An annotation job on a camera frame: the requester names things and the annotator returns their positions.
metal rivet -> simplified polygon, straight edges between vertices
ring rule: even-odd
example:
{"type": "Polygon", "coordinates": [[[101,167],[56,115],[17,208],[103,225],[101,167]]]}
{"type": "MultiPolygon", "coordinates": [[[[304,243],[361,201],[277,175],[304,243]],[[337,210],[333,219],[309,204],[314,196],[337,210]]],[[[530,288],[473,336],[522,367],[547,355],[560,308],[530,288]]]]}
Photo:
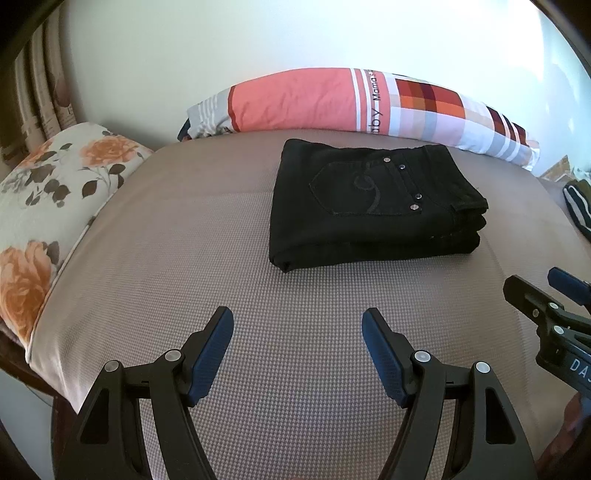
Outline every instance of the metal rivet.
{"type": "Polygon", "coordinates": [[[105,364],[105,372],[114,372],[119,368],[119,362],[117,360],[109,360],[105,364]]]}
{"type": "Polygon", "coordinates": [[[491,371],[491,368],[489,366],[489,364],[487,364],[486,362],[478,362],[476,364],[476,369],[481,373],[481,374],[487,374],[488,372],[491,371]]]}
{"type": "Polygon", "coordinates": [[[431,355],[429,355],[427,352],[423,352],[422,350],[419,350],[418,352],[416,352],[414,354],[414,357],[421,363],[426,364],[430,359],[431,359],[431,355]]]}
{"type": "Polygon", "coordinates": [[[166,355],[164,355],[164,358],[169,362],[175,362],[179,358],[181,358],[181,352],[179,352],[178,350],[169,350],[168,352],[166,352],[166,355]]]}

orange rose print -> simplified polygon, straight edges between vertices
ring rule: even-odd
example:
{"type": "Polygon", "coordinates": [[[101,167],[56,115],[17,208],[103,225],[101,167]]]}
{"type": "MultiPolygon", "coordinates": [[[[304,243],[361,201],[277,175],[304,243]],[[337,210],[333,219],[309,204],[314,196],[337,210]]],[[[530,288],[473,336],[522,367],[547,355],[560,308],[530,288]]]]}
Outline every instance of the orange rose print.
{"type": "Polygon", "coordinates": [[[40,146],[36,151],[29,154],[27,158],[25,158],[22,162],[17,165],[17,168],[30,168],[35,166],[35,162],[41,158],[41,156],[49,150],[49,147],[53,139],[50,138],[47,140],[42,146],[40,146]]]}
{"type": "Polygon", "coordinates": [[[41,242],[31,240],[24,252],[9,247],[0,254],[0,315],[23,344],[31,339],[50,280],[51,260],[41,242]]]}
{"type": "Polygon", "coordinates": [[[136,156],[137,143],[121,135],[110,135],[82,147],[80,155],[87,167],[104,167],[125,163],[136,156]]]}

curtain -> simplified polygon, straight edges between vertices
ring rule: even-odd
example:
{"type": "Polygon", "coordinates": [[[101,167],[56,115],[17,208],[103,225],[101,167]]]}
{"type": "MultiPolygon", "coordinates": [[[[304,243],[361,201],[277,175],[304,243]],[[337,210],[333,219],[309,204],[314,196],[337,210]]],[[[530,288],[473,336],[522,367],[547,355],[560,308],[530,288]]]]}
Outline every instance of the curtain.
{"type": "Polygon", "coordinates": [[[0,179],[30,152],[76,123],[60,51],[60,7],[0,77],[0,179]]]}

jeans back pocket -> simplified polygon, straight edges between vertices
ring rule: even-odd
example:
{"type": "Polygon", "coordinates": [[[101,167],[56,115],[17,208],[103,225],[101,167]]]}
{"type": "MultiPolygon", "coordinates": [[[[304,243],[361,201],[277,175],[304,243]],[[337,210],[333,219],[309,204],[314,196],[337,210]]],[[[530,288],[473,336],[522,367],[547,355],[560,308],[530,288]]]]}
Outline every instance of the jeans back pocket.
{"type": "Polygon", "coordinates": [[[409,194],[396,166],[384,159],[334,161],[309,184],[320,205],[333,215],[412,215],[409,194]]]}

houndstooth fabric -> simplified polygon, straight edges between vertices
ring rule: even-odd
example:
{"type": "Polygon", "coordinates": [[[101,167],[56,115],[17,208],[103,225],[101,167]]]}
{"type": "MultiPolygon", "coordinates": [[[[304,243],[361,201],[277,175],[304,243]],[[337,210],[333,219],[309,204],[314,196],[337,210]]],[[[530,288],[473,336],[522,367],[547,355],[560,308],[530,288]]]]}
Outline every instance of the houndstooth fabric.
{"type": "MultiPolygon", "coordinates": [[[[225,305],[234,335],[210,394],[191,411],[217,477],[371,480],[404,416],[361,336],[363,311],[377,307],[443,362],[489,362],[538,453],[572,392],[535,365],[535,325],[504,301],[502,285],[519,274],[549,290],[554,265],[585,277],[591,261],[563,212],[529,172],[450,149],[490,204],[475,252],[283,274],[268,261],[269,214],[281,149],[293,137],[422,144],[277,131],[163,148],[114,195],[67,264],[33,337],[33,368],[79,409],[106,361],[151,362],[225,305]]],[[[452,417],[449,403],[429,478],[443,470],[452,417]]],[[[149,401],[142,423],[152,475],[166,478],[149,401]]]]}

